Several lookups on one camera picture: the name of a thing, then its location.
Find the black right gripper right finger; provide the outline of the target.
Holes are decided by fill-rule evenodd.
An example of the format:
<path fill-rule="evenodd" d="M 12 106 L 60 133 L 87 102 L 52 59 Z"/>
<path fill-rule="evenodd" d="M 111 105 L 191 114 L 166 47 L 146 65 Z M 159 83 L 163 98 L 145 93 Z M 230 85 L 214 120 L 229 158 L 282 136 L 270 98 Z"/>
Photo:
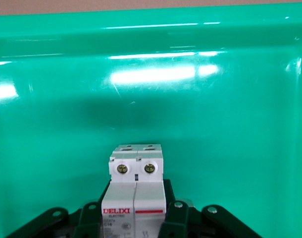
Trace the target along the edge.
<path fill-rule="evenodd" d="M 167 212 L 161 238 L 259 238 L 260 235 L 222 206 L 212 204 L 200 211 L 176 199 L 171 181 L 164 180 Z"/>

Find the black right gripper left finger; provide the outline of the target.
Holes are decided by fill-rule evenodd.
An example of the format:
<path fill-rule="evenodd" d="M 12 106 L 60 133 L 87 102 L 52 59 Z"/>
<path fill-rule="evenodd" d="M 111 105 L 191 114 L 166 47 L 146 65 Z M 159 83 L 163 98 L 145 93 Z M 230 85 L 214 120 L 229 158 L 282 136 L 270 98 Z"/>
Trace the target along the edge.
<path fill-rule="evenodd" d="M 41 213 L 8 238 L 101 238 L 98 202 L 90 202 L 73 213 L 54 207 Z"/>

